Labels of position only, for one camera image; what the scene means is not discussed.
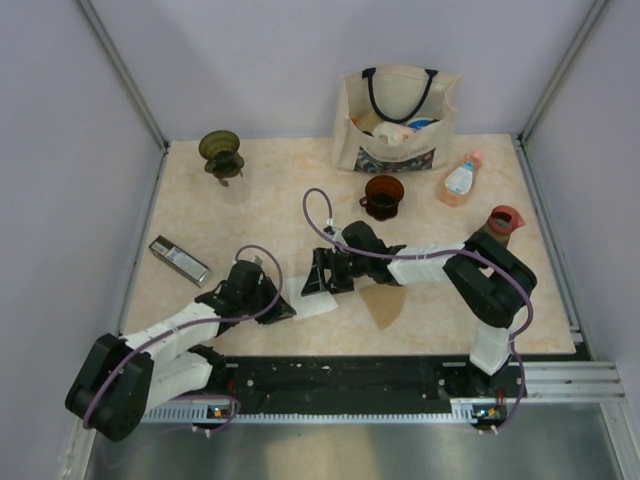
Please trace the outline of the brown coffee dripper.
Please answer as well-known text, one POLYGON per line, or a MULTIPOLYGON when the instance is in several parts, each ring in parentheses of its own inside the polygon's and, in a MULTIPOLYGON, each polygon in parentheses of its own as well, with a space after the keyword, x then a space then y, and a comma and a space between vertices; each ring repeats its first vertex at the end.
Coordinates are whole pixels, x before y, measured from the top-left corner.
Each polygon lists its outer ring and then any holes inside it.
POLYGON ((399 204, 404 198, 404 186, 395 177, 378 175, 369 180, 359 205, 366 213, 378 221, 394 218, 399 204))

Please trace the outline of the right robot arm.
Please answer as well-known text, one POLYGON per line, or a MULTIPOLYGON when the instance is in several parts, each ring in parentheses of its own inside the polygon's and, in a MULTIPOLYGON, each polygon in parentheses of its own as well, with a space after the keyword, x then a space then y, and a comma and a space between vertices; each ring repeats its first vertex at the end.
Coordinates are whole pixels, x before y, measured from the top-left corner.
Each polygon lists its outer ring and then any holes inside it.
POLYGON ((330 246, 313 250, 302 297, 353 291, 360 277, 390 287, 449 282, 480 322, 466 372, 469 388, 487 396, 502 385, 501 369, 513 355, 511 326, 531 306, 537 278, 499 241, 477 231, 447 247, 388 246, 363 221, 316 232, 330 246))

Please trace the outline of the white paper coffee filter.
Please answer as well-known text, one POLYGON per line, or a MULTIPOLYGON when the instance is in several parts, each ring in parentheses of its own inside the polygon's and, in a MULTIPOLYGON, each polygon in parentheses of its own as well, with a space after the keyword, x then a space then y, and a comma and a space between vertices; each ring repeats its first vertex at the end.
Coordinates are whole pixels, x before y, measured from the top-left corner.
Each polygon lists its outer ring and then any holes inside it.
POLYGON ((296 311, 296 321, 321 315, 338 308, 338 303, 328 292, 320 292, 310 296, 301 295, 306 280, 303 277, 290 277, 285 280, 288 303, 296 311))

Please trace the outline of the olive green coffee dripper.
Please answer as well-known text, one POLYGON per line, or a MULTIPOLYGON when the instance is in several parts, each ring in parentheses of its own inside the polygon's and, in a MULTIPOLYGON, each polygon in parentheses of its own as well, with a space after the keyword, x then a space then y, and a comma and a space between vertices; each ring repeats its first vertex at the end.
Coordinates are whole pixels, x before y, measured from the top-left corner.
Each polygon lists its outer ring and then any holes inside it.
POLYGON ((245 165, 239 153, 240 139, 228 130, 217 130, 199 142, 199 155, 205 160, 204 170, 219 181, 242 175, 245 165))

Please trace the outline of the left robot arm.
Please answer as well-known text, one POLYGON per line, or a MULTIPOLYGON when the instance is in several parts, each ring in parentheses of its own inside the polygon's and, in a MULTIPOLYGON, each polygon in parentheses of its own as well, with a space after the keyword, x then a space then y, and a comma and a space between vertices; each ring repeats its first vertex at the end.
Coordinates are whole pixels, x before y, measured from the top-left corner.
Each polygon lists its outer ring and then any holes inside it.
POLYGON ((239 260, 214 289, 173 316, 137 333, 100 336, 66 398, 66 409, 111 441, 121 441, 153 408, 199 390, 216 396, 225 370, 202 344, 230 327, 254 320, 269 325, 295 309, 258 264, 239 260))

